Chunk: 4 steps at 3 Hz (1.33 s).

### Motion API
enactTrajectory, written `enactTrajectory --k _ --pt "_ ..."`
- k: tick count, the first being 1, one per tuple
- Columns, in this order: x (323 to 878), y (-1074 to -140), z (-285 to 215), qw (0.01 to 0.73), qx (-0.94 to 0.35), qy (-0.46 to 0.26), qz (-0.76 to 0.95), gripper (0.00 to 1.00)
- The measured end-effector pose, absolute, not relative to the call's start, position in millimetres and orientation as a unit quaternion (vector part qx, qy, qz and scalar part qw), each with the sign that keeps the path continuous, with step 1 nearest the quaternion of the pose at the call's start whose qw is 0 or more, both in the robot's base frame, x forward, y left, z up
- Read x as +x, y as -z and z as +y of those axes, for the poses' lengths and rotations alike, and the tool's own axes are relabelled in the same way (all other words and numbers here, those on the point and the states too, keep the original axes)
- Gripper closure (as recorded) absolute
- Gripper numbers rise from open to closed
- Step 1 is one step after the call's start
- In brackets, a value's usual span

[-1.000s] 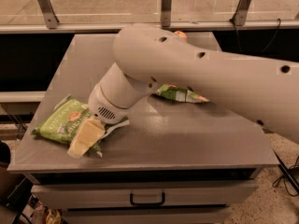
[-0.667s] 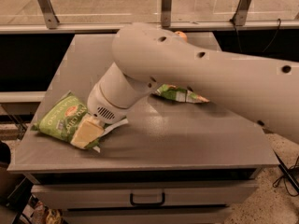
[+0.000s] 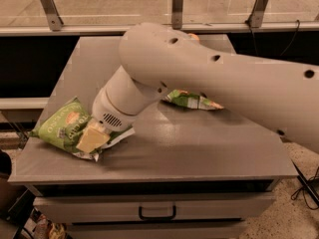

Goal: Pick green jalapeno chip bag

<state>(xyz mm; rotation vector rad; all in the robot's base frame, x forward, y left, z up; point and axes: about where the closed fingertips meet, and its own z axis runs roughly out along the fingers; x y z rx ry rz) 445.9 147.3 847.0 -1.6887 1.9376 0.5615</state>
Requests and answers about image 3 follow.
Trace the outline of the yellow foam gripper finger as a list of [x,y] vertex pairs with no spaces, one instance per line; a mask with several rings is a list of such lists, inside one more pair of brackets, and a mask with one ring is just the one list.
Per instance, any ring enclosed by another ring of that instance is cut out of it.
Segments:
[[87,127],[95,129],[99,132],[104,132],[106,130],[106,128],[96,119],[90,119],[90,121],[87,124]]
[[110,136],[107,133],[98,131],[92,127],[87,127],[84,129],[83,134],[76,145],[76,149],[81,152],[91,153],[105,144],[109,139]]

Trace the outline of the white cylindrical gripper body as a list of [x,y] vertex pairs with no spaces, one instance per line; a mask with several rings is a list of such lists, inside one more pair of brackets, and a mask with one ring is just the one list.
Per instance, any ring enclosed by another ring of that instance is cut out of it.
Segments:
[[107,95],[107,88],[102,87],[94,99],[92,115],[107,130],[123,131],[130,127],[137,119],[136,116],[128,116],[117,110]]

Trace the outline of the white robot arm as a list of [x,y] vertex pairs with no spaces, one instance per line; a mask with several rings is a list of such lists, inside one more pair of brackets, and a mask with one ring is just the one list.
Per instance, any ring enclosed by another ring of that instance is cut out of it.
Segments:
[[316,66],[232,55],[206,48],[182,31],[154,23],[130,28],[119,45],[121,64],[101,88],[92,114],[122,131],[173,90],[210,100],[312,151],[319,151]]

